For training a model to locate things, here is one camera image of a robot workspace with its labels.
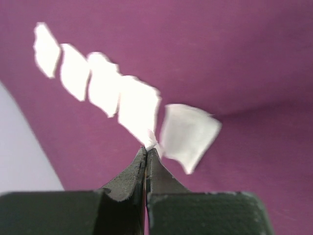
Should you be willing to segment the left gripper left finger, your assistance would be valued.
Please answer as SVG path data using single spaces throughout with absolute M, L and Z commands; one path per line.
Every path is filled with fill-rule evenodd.
M 2 235 L 142 235 L 147 151 L 99 189 L 10 192 L 0 197 Z

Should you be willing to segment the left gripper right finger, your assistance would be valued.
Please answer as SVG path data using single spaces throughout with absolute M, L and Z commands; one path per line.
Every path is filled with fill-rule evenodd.
M 152 235 L 272 235 L 263 203 L 248 192 L 191 192 L 147 154 L 146 205 Z

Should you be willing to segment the white gauze pad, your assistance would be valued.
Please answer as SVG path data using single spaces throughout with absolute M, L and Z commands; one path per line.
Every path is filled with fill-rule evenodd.
M 71 44 L 61 44 L 63 62 L 60 79 L 63 87 L 77 100 L 84 101 L 89 78 L 89 64 L 86 58 Z
M 208 112 L 185 104 L 168 104 L 160 132 L 163 156 L 192 174 L 222 128 Z
M 100 52 L 92 52 L 87 58 L 91 71 L 88 86 L 89 101 L 111 118 L 117 111 L 119 101 L 118 65 Z
M 118 123 L 148 151 L 157 145 L 155 129 L 160 102 L 160 92 L 155 87 L 135 76 L 122 77 Z
M 34 28 L 34 59 L 39 70 L 49 79 L 55 78 L 55 70 L 61 48 L 46 23 L 38 22 Z

